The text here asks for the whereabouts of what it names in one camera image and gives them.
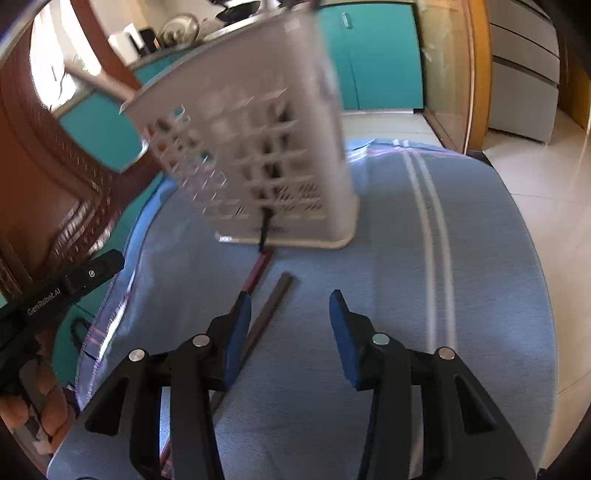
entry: window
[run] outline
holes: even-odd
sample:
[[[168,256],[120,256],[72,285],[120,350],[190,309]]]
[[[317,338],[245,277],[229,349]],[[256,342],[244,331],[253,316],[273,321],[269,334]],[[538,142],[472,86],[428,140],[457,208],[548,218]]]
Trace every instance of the window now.
[[[81,62],[92,75],[101,71],[70,0],[52,0],[35,17],[30,51],[33,84],[49,110],[63,105],[76,93],[76,83],[65,72],[64,57]]]

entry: white drawer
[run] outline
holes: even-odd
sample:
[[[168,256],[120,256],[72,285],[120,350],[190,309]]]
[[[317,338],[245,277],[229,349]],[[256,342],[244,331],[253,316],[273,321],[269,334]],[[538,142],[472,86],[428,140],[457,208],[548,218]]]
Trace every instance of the white drawer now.
[[[492,24],[529,38],[556,56],[559,55],[556,30],[550,22],[512,0],[488,0],[487,5]]]
[[[537,10],[541,15],[544,15],[546,18],[549,18],[548,14],[546,12],[544,12],[540,7],[538,7],[538,5],[534,2],[534,0],[519,0],[519,1],[529,5],[534,10]]]
[[[548,143],[557,104],[557,88],[519,70],[492,64],[490,128]]]
[[[492,54],[514,61],[543,75],[554,83],[560,81],[560,59],[526,38],[491,25]]]

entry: blue gripper pad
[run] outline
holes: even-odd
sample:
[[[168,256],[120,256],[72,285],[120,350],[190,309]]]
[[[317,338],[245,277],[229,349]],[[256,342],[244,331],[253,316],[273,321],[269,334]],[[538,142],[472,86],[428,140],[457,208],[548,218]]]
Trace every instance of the blue gripper pad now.
[[[351,313],[340,290],[330,294],[329,314],[345,377],[357,388],[361,383],[359,351],[350,328]]]
[[[235,322],[235,325],[226,348],[226,368],[222,378],[226,388],[230,388],[238,376],[246,334],[251,322],[251,298],[247,293],[241,292],[230,313],[230,321]]]

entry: white container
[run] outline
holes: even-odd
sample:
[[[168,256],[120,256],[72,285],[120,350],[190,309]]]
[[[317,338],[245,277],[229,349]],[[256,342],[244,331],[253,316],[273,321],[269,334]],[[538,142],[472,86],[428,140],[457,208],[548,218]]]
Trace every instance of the white container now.
[[[242,23],[123,109],[218,240],[257,243],[270,207],[270,245],[341,248],[358,201],[316,14],[299,5]]]

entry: cabinet handle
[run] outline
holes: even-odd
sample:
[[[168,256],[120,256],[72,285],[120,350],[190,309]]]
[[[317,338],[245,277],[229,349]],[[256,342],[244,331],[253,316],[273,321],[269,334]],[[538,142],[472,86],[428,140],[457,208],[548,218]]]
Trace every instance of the cabinet handle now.
[[[353,26],[351,25],[351,20],[349,20],[349,14],[343,12],[341,14],[341,17],[343,17],[343,25],[345,26],[345,28],[353,28]]]

